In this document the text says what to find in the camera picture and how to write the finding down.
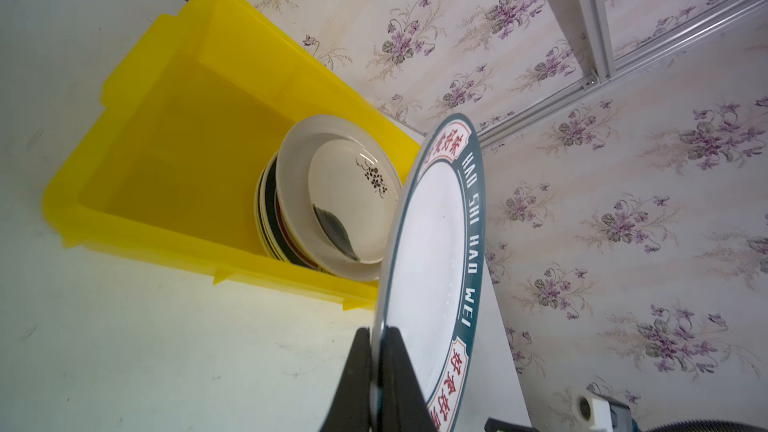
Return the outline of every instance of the wall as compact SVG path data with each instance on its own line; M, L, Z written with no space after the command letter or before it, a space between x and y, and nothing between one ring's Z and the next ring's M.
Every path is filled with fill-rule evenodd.
M768 427L768 14L485 150L487 260L535 427Z
M420 133L450 112L485 129L588 68L577 0L248 1Z

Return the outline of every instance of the white bowl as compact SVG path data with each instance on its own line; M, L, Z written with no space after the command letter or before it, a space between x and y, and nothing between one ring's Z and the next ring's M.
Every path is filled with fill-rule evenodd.
M278 200L291 235L314 262L340 277L360 282L377 280L380 262L365 264L342 254L322 230L312 208L309 185L312 158L323 145L338 139L354 142L366 158L374 159L379 171L386 171L392 181L388 192L399 195L402 184L397 170L368 132L339 117L312 116L295 124L280 146L276 168Z
M341 253L363 264L384 257L398 191L385 167L359 143L336 139L310 164L310 200L317 221Z

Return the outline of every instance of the red chinese characters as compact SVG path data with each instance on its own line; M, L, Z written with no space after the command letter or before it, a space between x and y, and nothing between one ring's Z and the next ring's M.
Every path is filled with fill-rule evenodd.
M432 408L432 412L429 413L429 417L432 418L432 423L435 425L435 428L440 430L440 416L437 415L435 408Z
M453 376L450 375L448 372L446 372L446 377L443 381L443 385L445 385L448 388L448 395L453 394L456 392L456 383L453 380Z
M419 176L439 158L444 158L449 162L455 161L466 148L471 133L463 120L454 120L443 127L437 135L439 139L435 140L426 152Z
M462 395L466 366L469 361L466 344L458 337L451 343L448 360L443 366L435 394L427 403L429 417L438 432L448 432L456 422L458 400Z
M451 365L453 366L453 371L456 372L457 375L462 374L462 358L460 355L458 355L456 350L453 351L453 356L451 357Z
M443 389L440 389L440 392L442 395L437 398L437 404L440 406L440 414L442 414L442 419L447 420L448 412L451 411L451 408L448 406L448 398L446 397L446 392Z

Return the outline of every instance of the yellow container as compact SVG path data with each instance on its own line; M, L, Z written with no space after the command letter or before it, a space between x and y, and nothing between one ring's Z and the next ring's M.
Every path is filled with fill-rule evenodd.
M254 221L256 182L299 120L367 130L402 180L417 144L245 0L160 16L104 83L105 111L45 192L64 245L372 308L360 283L278 262Z

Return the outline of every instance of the plate with green rim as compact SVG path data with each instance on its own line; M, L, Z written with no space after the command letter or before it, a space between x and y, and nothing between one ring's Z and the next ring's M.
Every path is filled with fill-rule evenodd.
M372 328L373 377L386 328L397 327L436 429L450 432L472 359L485 252L482 153L466 116L445 118L422 146L387 247ZM371 417L379 408L375 379Z

